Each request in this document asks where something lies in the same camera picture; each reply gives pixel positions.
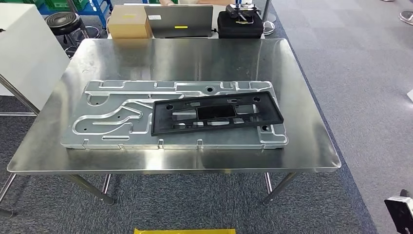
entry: table leg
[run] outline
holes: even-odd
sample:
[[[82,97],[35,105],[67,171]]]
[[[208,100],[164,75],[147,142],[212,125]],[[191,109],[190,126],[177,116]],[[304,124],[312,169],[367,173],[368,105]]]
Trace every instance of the table leg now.
[[[3,210],[3,209],[0,208],[0,216],[1,217],[10,218],[13,215],[14,215],[14,213],[12,211]]]
[[[111,174],[107,174],[106,177],[105,177],[105,182],[103,182],[103,189],[102,189],[103,194],[108,193],[109,181],[111,180],[111,177],[112,177]]]
[[[280,194],[285,189],[285,187],[287,187],[287,185],[291,183],[297,176],[298,174],[296,172],[288,173],[288,175],[286,175],[284,179],[282,179],[282,181],[273,190],[271,190],[271,181],[269,178],[269,173],[265,173],[265,181],[267,183],[267,189],[269,194],[264,198],[264,205],[268,205],[270,201],[273,198],[275,198],[278,194]]]
[[[6,193],[9,190],[10,186],[12,185],[13,180],[14,180],[15,177],[16,177],[16,174],[11,173],[9,175],[8,179],[6,180],[6,183],[1,188],[1,190],[0,190],[0,203],[1,203],[1,201],[3,201],[3,198],[6,196]]]
[[[97,198],[101,199],[106,204],[113,205],[115,203],[115,200],[113,198],[107,196],[102,191],[98,190],[95,186],[90,184],[87,180],[85,180],[81,176],[79,175],[63,175],[63,176],[66,177],[71,182],[79,185],[81,188],[86,189],[87,191],[95,195]]]

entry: brown box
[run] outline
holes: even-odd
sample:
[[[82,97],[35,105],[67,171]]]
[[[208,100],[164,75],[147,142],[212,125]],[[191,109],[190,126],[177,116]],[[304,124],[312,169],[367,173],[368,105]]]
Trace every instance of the brown box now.
[[[108,29],[113,39],[152,38],[144,6],[115,5]]]

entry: laptop lid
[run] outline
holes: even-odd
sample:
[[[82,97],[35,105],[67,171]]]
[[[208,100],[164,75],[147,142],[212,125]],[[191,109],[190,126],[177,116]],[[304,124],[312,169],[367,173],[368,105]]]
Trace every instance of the laptop lid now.
[[[212,5],[145,6],[155,38],[210,37]]]

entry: black case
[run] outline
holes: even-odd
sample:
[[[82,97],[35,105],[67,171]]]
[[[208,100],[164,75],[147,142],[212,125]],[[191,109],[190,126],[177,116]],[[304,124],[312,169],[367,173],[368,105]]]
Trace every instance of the black case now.
[[[219,38],[261,38],[264,26],[258,15],[254,16],[254,23],[239,24],[229,14],[222,11],[218,15]]]

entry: gray carpet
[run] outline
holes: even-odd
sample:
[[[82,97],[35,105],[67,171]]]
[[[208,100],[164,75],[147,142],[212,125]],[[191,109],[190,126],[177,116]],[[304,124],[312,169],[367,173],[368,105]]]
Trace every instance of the gray carpet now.
[[[257,4],[263,7],[263,1]],[[97,18],[84,21],[100,26]],[[272,36],[284,38],[279,21],[276,27]],[[3,109],[14,108],[16,100],[0,97],[2,103],[9,105]],[[5,166],[33,120],[0,117],[0,184],[7,177]],[[58,176],[17,176],[1,207],[19,215],[0,218],[0,233],[132,233],[136,227],[235,228],[239,234],[375,234],[337,150],[343,163],[340,170],[300,175],[269,206],[261,203],[266,194],[263,174],[115,175],[109,188],[117,201],[114,206],[102,204]],[[283,176],[272,174],[274,181]],[[86,178],[97,186],[103,182],[102,176]]]
[[[396,233],[383,200],[412,188],[413,26],[398,15],[413,3],[273,4],[378,231]]]

